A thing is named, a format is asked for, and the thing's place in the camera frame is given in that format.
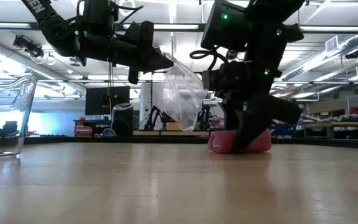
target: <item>monitor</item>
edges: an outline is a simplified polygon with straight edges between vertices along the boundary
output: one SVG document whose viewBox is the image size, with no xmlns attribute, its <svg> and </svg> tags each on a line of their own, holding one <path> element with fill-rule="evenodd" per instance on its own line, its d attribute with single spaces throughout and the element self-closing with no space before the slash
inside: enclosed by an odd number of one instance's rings
<svg viewBox="0 0 358 224">
<path fill-rule="evenodd" d="M 119 103 L 129 103 L 129 89 L 129 86 L 86 89 L 85 115 L 111 114 L 108 99 L 111 109 Z"/>
</svg>

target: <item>wooden floor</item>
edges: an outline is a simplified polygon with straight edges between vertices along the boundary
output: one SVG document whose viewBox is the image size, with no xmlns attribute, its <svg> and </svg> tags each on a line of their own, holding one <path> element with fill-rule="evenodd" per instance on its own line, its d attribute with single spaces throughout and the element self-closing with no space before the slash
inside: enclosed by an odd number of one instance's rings
<svg viewBox="0 0 358 224">
<path fill-rule="evenodd" d="M 0 157 L 0 224 L 358 223 L 358 149 L 64 143 Z"/>
</svg>

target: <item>transparent bin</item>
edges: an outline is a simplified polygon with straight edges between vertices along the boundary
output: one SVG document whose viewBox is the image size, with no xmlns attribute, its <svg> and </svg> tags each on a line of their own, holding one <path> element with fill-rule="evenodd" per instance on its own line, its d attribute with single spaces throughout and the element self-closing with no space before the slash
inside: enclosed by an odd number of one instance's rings
<svg viewBox="0 0 358 224">
<path fill-rule="evenodd" d="M 0 156 L 22 152 L 36 85 L 32 76 L 0 85 Z"/>
</svg>

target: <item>plastic bag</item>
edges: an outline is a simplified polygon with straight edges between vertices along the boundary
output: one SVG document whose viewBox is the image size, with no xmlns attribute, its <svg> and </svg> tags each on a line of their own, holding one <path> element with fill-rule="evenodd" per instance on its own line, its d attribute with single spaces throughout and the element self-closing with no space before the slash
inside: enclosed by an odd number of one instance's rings
<svg viewBox="0 0 358 224">
<path fill-rule="evenodd" d="M 168 58 L 174 66 L 165 74 L 155 105 L 174 119 L 182 131 L 192 131 L 208 91 L 188 67 L 174 57 Z"/>
</svg>

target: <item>ceiling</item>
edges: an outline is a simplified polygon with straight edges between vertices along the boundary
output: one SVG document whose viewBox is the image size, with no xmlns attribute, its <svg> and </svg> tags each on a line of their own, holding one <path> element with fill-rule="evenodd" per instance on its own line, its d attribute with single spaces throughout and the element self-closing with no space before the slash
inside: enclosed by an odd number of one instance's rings
<svg viewBox="0 0 358 224">
<path fill-rule="evenodd" d="M 199 5 L 197 0 L 143 0 L 134 1 L 135 6 L 144 6 L 139 12 L 135 13 L 127 22 L 142 22 L 145 20 L 154 23 L 205 23 L 211 11 L 213 1 L 202 1 Z M 235 4 L 246 6 L 248 1 L 232 1 Z M 58 0 L 52 1 L 53 8 L 65 19 L 75 16 L 76 0 Z M 131 6 L 131 3 L 125 2 L 125 6 Z M 32 14 L 27 10 L 24 4 L 18 0 L 0 0 L 0 22 L 35 22 Z M 358 26 L 358 1 L 310 1 L 309 6 L 302 6 L 299 12 L 292 15 L 285 23 L 293 24 L 299 22 L 303 25 L 331 25 L 331 26 Z M 50 44 L 45 40 L 39 30 L 0 30 L 0 46 L 11 50 L 14 54 L 19 54 L 27 59 L 31 58 L 22 50 L 17 50 L 13 45 L 16 35 L 24 35 L 27 39 L 42 45 L 42 48 L 53 55 L 56 61 L 53 65 L 46 62 L 40 66 L 48 71 L 61 75 L 62 78 L 80 79 L 88 77 L 94 80 L 108 79 L 108 64 L 97 60 L 88 60 L 85 67 L 74 67 L 69 58 L 61 57 L 55 53 Z M 305 38 L 301 41 L 288 44 L 280 64 L 280 70 L 288 71 L 293 67 L 304 63 L 304 59 L 315 55 L 325 48 L 325 42 L 333 38 L 336 34 L 305 34 Z M 199 32 L 155 32 L 154 45 L 173 54 L 175 58 L 184 63 L 194 72 L 206 70 L 212 61 L 212 58 L 202 60 L 192 60 L 189 57 L 190 52 L 201 49 L 200 40 L 202 33 Z M 225 49 L 219 49 L 222 54 L 226 53 Z M 314 67 L 310 72 L 317 72 L 318 76 L 325 75 L 340 69 L 343 66 L 352 65 L 356 60 L 342 61 L 339 57 L 332 57 L 321 65 Z M 116 80 L 126 80 L 128 71 L 125 68 L 114 68 L 113 74 Z M 315 75 L 303 75 L 303 80 L 313 81 Z M 128 83 L 115 83 L 117 86 L 129 85 Z M 90 83 L 82 85 L 85 88 L 94 88 L 106 86 L 105 83 Z M 307 85 L 281 85 L 276 94 L 282 92 L 292 93 L 304 92 Z"/>
</svg>

